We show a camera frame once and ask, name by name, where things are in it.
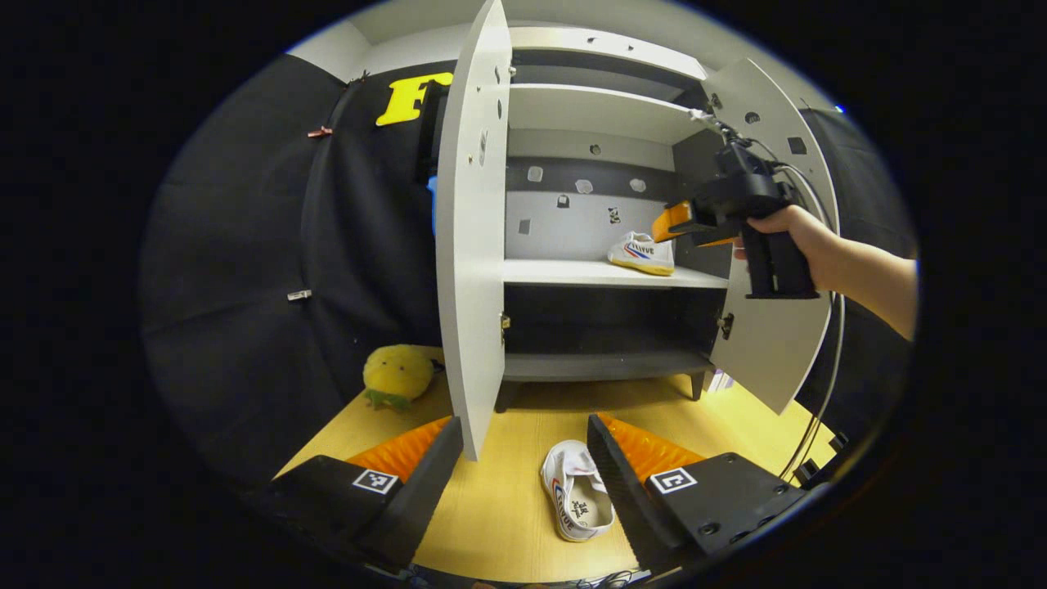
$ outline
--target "white sneaker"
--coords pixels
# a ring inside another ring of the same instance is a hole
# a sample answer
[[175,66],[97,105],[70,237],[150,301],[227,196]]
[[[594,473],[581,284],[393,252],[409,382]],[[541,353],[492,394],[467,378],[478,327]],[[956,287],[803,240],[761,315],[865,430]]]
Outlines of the white sneaker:
[[554,446],[540,474],[561,538],[584,542],[610,529],[615,507],[584,444],[564,440]]
[[629,231],[607,250],[611,264],[636,268],[647,273],[669,275],[672,263],[672,243],[656,243],[645,232]]

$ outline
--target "yellow plush toy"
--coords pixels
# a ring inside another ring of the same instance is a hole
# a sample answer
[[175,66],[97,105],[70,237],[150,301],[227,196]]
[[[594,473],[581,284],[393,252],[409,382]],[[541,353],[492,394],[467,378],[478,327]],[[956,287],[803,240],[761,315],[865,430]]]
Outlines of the yellow plush toy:
[[440,352],[405,344],[378,348],[363,365],[364,398],[376,410],[382,405],[398,411],[409,409],[410,402],[429,388],[438,359],[443,360]]

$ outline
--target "orange foam pad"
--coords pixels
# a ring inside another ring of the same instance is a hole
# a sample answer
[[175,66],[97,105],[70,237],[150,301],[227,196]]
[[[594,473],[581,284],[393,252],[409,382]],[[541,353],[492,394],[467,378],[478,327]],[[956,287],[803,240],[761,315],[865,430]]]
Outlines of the orange foam pad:
[[418,463],[422,461],[422,457],[429,451],[429,447],[432,446],[444,426],[450,421],[451,416],[448,415],[442,420],[429,422],[352,458],[347,458],[346,462],[396,475],[406,483]]
[[610,431],[641,483],[646,483],[651,475],[705,460],[704,456],[660,438],[647,430],[615,420],[606,413],[598,412],[597,416]]
[[651,236],[654,241],[661,243],[684,234],[683,232],[672,232],[669,230],[669,227],[686,223],[692,218],[691,203],[687,200],[676,204],[675,206],[670,206],[669,208],[663,210],[662,213],[659,214],[658,219],[654,219],[654,224],[651,225]]

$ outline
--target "door hinge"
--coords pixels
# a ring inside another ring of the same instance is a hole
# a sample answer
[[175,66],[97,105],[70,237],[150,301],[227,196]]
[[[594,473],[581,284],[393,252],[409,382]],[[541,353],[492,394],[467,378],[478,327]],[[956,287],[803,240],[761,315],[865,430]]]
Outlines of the door hinge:
[[512,320],[510,320],[509,316],[507,316],[505,313],[503,313],[499,317],[502,319],[502,345],[505,346],[506,330],[509,330],[509,327],[512,325]]
[[734,314],[727,314],[727,317],[716,320],[716,326],[723,333],[723,340],[730,340],[731,329],[734,326]]

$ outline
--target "human arm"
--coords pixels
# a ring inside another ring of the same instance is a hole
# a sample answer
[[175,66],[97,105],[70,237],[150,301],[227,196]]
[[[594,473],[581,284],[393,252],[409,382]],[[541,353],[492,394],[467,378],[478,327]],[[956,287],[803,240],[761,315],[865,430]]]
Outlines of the human arm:
[[[761,232],[787,230],[807,257],[817,289],[843,294],[883,319],[906,340],[913,340],[918,302],[916,259],[844,239],[795,204],[764,219],[749,219],[749,224]],[[745,258],[740,237],[735,239],[734,256]]]

